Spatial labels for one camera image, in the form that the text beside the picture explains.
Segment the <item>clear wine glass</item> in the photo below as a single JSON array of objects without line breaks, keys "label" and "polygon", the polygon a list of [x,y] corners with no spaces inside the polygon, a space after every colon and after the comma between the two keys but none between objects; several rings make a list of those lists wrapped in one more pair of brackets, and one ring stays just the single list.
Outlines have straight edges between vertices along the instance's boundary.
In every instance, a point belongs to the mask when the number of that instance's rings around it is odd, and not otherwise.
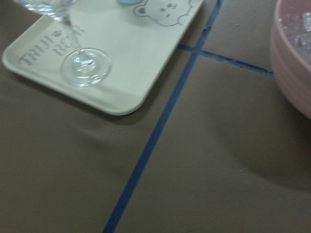
[{"label": "clear wine glass", "polygon": [[75,34],[69,10],[73,0],[16,0],[14,3],[40,15],[49,16],[62,26],[73,52],[62,62],[61,73],[71,85],[86,87],[104,80],[111,71],[109,56],[94,48],[83,48]]}]

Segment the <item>pink bowl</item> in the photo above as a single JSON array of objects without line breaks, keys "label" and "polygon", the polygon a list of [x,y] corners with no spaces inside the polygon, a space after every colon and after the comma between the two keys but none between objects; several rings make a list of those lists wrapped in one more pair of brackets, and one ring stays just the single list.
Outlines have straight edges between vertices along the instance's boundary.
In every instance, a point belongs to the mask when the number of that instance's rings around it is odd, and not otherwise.
[{"label": "pink bowl", "polygon": [[309,0],[278,0],[270,36],[270,60],[277,85],[304,116],[311,117],[311,66],[290,44],[279,18],[310,9]]}]

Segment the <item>cream bear tray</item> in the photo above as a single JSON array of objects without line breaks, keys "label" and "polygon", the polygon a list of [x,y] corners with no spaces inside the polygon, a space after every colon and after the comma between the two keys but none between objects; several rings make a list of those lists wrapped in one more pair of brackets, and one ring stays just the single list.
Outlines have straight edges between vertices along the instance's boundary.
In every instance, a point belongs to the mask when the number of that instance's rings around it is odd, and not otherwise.
[{"label": "cream bear tray", "polygon": [[202,5],[200,0],[79,0],[71,8],[84,47],[103,50],[112,70],[90,87],[68,84],[60,73],[72,49],[60,25],[41,17],[3,53],[6,68],[61,94],[121,116],[137,110]]}]

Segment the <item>blue plastic cup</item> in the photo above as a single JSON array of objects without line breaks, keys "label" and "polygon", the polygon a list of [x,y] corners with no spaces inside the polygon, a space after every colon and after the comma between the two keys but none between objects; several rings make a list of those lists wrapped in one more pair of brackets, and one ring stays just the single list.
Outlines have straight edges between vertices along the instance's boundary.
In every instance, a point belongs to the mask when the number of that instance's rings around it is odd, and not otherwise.
[{"label": "blue plastic cup", "polygon": [[142,0],[118,0],[122,4],[137,4],[140,3]]}]

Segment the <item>pile of clear ice cubes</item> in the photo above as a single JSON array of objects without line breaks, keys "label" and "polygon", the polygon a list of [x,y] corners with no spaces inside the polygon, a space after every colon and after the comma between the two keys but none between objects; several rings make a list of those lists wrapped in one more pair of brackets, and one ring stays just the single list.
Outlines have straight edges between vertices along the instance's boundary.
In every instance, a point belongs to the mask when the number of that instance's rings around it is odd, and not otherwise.
[{"label": "pile of clear ice cubes", "polygon": [[287,14],[279,18],[281,27],[295,51],[308,64],[311,63],[311,11]]}]

